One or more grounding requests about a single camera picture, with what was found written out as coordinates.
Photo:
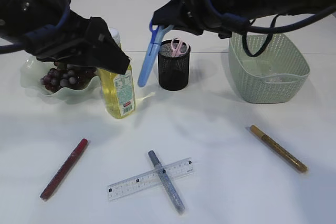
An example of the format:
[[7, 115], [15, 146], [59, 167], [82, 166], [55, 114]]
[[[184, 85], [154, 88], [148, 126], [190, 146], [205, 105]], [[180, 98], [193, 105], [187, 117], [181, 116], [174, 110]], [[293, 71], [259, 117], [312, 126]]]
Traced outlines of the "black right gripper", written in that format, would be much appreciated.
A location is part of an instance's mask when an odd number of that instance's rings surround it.
[[174, 30], [193, 35], [204, 31], [229, 38], [232, 33], [244, 33], [249, 20], [232, 13], [216, 14], [210, 7], [210, 0], [170, 0], [153, 13], [152, 25], [173, 25]]

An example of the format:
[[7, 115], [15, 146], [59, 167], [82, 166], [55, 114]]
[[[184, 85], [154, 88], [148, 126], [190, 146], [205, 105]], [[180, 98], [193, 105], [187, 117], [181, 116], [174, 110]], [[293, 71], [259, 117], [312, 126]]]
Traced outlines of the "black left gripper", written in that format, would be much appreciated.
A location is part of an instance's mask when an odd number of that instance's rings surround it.
[[83, 18], [70, 9], [71, 0], [43, 0], [40, 22], [24, 33], [25, 51], [42, 62], [62, 62], [125, 74], [130, 58], [100, 17]]

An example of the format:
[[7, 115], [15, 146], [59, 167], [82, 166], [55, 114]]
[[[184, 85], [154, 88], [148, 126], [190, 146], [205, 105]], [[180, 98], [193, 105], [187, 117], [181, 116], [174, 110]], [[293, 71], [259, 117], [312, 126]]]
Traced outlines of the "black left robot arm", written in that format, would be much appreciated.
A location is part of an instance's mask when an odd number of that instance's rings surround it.
[[71, 0], [1, 0], [1, 54], [25, 51], [42, 62], [125, 74], [129, 57], [101, 17], [84, 18]]

